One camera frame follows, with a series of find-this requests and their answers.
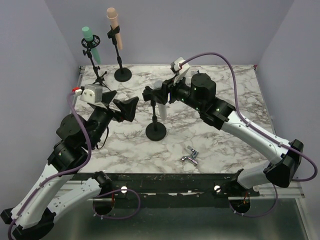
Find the chrome faucet tap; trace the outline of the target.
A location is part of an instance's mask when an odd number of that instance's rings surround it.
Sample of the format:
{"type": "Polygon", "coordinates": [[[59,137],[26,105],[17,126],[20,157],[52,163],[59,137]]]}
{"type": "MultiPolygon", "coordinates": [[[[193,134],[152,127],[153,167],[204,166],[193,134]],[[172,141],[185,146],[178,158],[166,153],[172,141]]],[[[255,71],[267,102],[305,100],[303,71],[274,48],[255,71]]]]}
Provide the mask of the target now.
{"type": "Polygon", "coordinates": [[[185,162],[186,160],[190,161],[194,166],[197,166],[199,163],[196,160],[199,152],[192,148],[190,145],[187,146],[187,149],[191,151],[190,155],[183,156],[180,160],[185,162]]]}

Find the black tall round-base stand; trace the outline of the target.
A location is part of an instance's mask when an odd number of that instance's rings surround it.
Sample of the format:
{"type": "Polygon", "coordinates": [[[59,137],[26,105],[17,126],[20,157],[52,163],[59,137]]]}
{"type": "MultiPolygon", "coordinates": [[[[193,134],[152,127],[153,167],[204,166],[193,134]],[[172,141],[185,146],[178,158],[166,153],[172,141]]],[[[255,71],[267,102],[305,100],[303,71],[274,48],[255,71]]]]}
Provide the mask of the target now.
{"type": "Polygon", "coordinates": [[[123,67],[122,58],[120,57],[118,50],[118,41],[116,38],[116,34],[120,33],[120,27],[112,27],[110,26],[110,31],[107,33],[107,37],[111,39],[112,44],[115,47],[116,55],[117,55],[117,63],[119,65],[119,69],[117,69],[114,73],[114,78],[116,81],[120,83],[124,83],[129,81],[132,78],[132,72],[130,69],[123,67]]]}

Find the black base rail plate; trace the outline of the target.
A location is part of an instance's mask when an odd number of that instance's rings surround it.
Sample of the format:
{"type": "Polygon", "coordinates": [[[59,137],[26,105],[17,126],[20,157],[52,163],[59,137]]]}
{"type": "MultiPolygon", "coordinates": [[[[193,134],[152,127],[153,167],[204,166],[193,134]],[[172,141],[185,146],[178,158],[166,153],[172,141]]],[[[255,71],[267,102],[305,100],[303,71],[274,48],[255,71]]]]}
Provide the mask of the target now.
{"type": "Polygon", "coordinates": [[[115,193],[94,200],[100,207],[142,208],[227,208],[229,199],[258,197],[258,191],[232,190],[227,185],[232,173],[109,173],[113,189],[127,187],[138,193],[115,193]]]}

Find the peach microphone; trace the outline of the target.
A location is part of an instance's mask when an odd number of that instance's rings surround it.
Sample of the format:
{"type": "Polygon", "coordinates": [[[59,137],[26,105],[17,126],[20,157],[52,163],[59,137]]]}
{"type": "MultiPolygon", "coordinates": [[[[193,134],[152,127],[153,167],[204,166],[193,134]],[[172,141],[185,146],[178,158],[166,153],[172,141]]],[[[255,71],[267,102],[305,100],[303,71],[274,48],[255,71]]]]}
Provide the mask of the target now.
{"type": "MultiPolygon", "coordinates": [[[[113,30],[115,28],[119,27],[118,13],[117,13],[117,11],[116,11],[116,9],[114,7],[109,7],[106,10],[106,15],[107,15],[107,18],[110,20],[110,25],[111,25],[113,30]]],[[[122,50],[123,49],[123,43],[122,43],[122,38],[121,38],[120,32],[115,34],[115,38],[116,38],[116,41],[117,41],[118,49],[122,50]]]]}

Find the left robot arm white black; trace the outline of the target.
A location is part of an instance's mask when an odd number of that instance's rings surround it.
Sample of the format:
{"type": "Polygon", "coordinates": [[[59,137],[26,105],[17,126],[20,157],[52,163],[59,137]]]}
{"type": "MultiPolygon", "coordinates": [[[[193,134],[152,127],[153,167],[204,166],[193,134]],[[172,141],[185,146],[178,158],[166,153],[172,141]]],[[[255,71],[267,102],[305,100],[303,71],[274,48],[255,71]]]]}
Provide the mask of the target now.
{"type": "Polygon", "coordinates": [[[70,107],[71,114],[62,120],[56,131],[60,141],[54,146],[37,182],[17,206],[2,211],[0,216],[8,225],[10,240],[40,240],[78,204],[116,193],[108,175],[98,171],[79,187],[57,196],[65,183],[89,163],[92,151],[111,121],[134,120],[139,98],[120,101],[115,95],[116,91],[103,92],[97,86],[77,87],[67,95],[68,103],[78,96],[94,108],[93,113],[89,119],[83,119],[74,106],[70,107]]]}

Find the green microphone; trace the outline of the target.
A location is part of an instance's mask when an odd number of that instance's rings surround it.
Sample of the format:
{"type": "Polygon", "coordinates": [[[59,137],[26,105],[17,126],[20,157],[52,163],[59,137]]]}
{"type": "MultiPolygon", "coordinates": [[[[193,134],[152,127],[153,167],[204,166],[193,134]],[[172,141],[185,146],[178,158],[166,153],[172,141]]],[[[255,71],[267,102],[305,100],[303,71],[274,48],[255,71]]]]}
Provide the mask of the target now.
{"type": "Polygon", "coordinates": [[[97,46],[100,44],[100,38],[92,33],[92,30],[88,26],[84,26],[82,29],[83,39],[81,45],[85,48],[83,54],[88,58],[93,58],[97,64],[101,64],[101,58],[97,50],[97,46]]]}

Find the white microphone grey mesh head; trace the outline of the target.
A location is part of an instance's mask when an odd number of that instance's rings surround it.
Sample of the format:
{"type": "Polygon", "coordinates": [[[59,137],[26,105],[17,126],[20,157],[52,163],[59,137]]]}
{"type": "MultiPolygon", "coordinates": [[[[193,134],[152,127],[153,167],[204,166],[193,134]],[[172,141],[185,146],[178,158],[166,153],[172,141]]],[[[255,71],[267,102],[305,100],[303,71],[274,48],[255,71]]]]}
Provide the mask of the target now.
{"type": "MultiPolygon", "coordinates": [[[[156,80],[153,84],[153,88],[157,89],[157,88],[161,88],[162,87],[162,81],[161,80],[156,80]]],[[[162,121],[165,121],[167,119],[167,107],[166,105],[160,103],[159,101],[157,102],[157,106],[158,106],[158,111],[159,111],[159,116],[161,118],[162,121]]]]}

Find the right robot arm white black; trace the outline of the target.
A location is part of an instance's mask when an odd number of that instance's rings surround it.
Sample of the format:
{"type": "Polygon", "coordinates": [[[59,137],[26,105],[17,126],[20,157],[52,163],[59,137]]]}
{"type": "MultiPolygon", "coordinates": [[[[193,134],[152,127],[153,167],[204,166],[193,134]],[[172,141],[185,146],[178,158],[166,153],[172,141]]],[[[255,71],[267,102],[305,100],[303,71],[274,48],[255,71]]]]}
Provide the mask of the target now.
{"type": "Polygon", "coordinates": [[[206,73],[192,76],[190,85],[182,78],[161,82],[159,87],[146,86],[144,101],[155,100],[165,105],[180,101],[198,111],[207,125],[229,133],[261,153],[267,160],[256,167],[238,170],[224,188],[236,196],[248,189],[267,183],[287,188],[301,163],[303,143],[297,139],[288,141],[259,127],[237,113],[230,103],[216,97],[216,83],[206,73]]]}

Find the black tripod shock-mount stand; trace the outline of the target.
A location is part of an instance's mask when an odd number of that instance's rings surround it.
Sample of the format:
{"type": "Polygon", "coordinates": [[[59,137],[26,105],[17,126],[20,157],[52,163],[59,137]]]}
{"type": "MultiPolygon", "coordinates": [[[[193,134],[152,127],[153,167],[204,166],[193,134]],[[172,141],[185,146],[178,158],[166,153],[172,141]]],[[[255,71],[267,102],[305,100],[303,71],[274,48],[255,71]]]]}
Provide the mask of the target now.
{"type": "Polygon", "coordinates": [[[95,76],[96,76],[96,80],[93,82],[93,84],[98,84],[102,87],[105,87],[107,88],[109,91],[111,91],[111,89],[105,84],[105,75],[108,73],[107,71],[105,71],[102,75],[99,75],[99,70],[101,69],[99,65],[96,65],[94,63],[94,59],[93,58],[89,58],[90,59],[90,62],[92,64],[92,68],[93,68],[93,71],[95,73],[95,76]]]}

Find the black round-base microphone stand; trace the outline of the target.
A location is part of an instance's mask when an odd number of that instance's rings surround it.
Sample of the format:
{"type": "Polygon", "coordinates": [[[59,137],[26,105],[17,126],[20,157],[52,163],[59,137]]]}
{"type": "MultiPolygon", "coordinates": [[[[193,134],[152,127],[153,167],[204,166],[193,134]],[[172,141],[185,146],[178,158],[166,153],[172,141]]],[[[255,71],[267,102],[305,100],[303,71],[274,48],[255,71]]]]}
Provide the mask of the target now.
{"type": "Polygon", "coordinates": [[[150,105],[152,107],[152,123],[146,127],[145,134],[149,140],[158,142],[165,138],[167,129],[164,124],[158,122],[158,118],[156,116],[156,101],[151,100],[150,105]]]}

